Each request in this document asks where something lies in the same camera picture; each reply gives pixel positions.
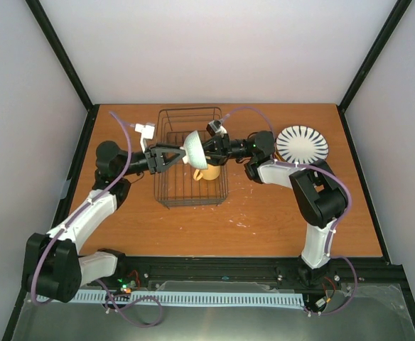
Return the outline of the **left black frame post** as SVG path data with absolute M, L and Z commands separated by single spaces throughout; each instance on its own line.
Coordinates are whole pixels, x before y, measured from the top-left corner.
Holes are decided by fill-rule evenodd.
M 25 0 L 25 2 L 38 26 L 40 27 L 43 35 L 45 36 L 49 46 L 53 50 L 65 74 L 67 75 L 73 89 L 75 90 L 76 95 L 82 102 L 83 107 L 87 111 L 90 111 L 94 106 L 92 100 L 90 99 L 90 96 L 88 95 L 41 2 L 39 0 Z

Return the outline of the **yellow scalloped plate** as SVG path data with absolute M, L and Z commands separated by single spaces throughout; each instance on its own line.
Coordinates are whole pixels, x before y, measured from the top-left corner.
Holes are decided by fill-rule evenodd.
M 276 148 L 275 153 L 274 153 L 275 158 L 277 158 L 279 161 L 282 162 L 289 162 L 288 160 L 286 160 L 280 153 L 279 149 Z

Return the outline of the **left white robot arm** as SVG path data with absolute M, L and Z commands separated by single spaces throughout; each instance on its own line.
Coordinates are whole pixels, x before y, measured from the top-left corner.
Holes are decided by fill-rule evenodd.
M 23 265 L 23 284 L 36 305 L 39 296 L 67 303 L 79 288 L 97 279 L 113 286 L 128 277 L 124 254 L 99 249 L 89 256 L 79 252 L 91 234 L 124 203 L 131 183 L 127 175 L 162 173 L 179 160 L 187 160 L 187 148 L 156 144 L 145 151 L 124 151 L 113 141 L 96 150 L 95 184 L 83 203 L 46 234 L 32 234 Z

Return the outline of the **black wire dish rack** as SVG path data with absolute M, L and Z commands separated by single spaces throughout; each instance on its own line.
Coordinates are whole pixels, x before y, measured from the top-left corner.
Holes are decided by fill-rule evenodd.
M 154 176 L 154 197 L 166 208 L 220 205 L 227 198 L 227 168 L 206 180 L 200 172 L 208 165 L 201 144 L 210 138 L 208 123 L 222 118 L 219 107 L 162 109 L 158 113 L 157 142 L 181 147 L 186 156 Z

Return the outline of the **white blue striped plate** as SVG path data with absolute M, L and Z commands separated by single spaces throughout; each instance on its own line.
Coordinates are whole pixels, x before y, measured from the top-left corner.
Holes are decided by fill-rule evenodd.
M 307 126 L 289 126 L 276 137 L 276 148 L 289 163 L 311 164 L 325 160 L 329 145 L 324 135 Z

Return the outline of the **right black frame post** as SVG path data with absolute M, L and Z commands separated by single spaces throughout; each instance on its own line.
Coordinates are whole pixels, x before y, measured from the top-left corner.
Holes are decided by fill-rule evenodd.
M 358 68 L 355 76 L 352 79 L 347 91 L 338 105 L 340 114 L 345 114 L 348 107 L 351 105 L 356 94 L 361 88 L 362 84 L 367 78 L 370 70 L 373 68 L 384 47 L 392 37 L 393 32 L 399 25 L 407 9 L 410 7 L 412 0 L 398 0 L 392 7 L 389 15 L 383 23 L 379 33 L 377 34 L 373 44 L 368 50 L 364 60 Z

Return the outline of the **yellow ceramic mug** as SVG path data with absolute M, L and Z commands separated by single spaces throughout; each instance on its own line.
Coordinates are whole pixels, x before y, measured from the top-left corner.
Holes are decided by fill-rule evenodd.
M 215 180 L 220 176 L 221 167 L 208 164 L 206 169 L 195 169 L 193 173 L 193 180 Z

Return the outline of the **light green ceramic bowl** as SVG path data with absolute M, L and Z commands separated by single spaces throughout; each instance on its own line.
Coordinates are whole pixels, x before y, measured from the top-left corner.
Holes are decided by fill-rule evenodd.
M 203 145 L 197 131 L 193 131 L 187 135 L 182 147 L 185 150 L 185 157 L 183 158 L 184 164 L 189 164 L 193 168 L 200 170 L 208 167 Z

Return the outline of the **black frame post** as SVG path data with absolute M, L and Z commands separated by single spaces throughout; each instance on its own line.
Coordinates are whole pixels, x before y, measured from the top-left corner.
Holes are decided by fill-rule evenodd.
M 25 0 L 25 2 L 38 26 L 40 27 L 43 35 L 45 36 L 49 46 L 53 50 L 65 74 L 67 75 L 73 89 L 75 90 L 76 95 L 82 102 L 83 107 L 87 111 L 90 111 L 94 106 L 92 100 L 90 99 L 90 96 L 88 95 L 41 2 L 39 0 Z
M 373 44 L 368 50 L 364 60 L 358 68 L 355 76 L 352 79 L 347 91 L 338 105 L 340 114 L 345 114 L 348 107 L 351 105 L 356 94 L 361 88 L 362 84 L 367 78 L 370 70 L 373 68 L 384 47 L 392 37 L 393 32 L 399 25 L 407 9 L 410 7 L 412 0 L 398 0 L 392 7 L 389 15 L 383 23 L 379 33 L 377 34 Z

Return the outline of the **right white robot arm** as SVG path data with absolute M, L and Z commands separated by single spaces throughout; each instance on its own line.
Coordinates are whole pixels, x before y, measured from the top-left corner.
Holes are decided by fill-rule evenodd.
M 328 271 L 337 225 L 352 204 L 345 184 L 334 176 L 325 161 L 300 165 L 273 158 L 274 136 L 270 131 L 258 131 L 246 139 L 231 139 L 223 128 L 209 126 L 207 132 L 210 138 L 203 142 L 203 150 L 208 163 L 223 166 L 229 160 L 239 163 L 246 158 L 244 170 L 248 179 L 292 189 L 307 223 L 298 277 L 304 286 L 313 286 Z

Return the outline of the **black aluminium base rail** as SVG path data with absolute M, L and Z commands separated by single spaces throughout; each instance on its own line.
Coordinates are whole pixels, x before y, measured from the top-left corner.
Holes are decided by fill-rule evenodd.
M 321 270 L 305 269 L 300 258 L 181 258 L 125 256 L 119 270 L 100 278 L 116 289 L 135 280 L 142 288 L 166 281 L 257 282 L 271 288 L 297 292 L 320 291 L 326 283 L 331 289 L 352 286 L 352 269 L 345 260 L 334 259 Z

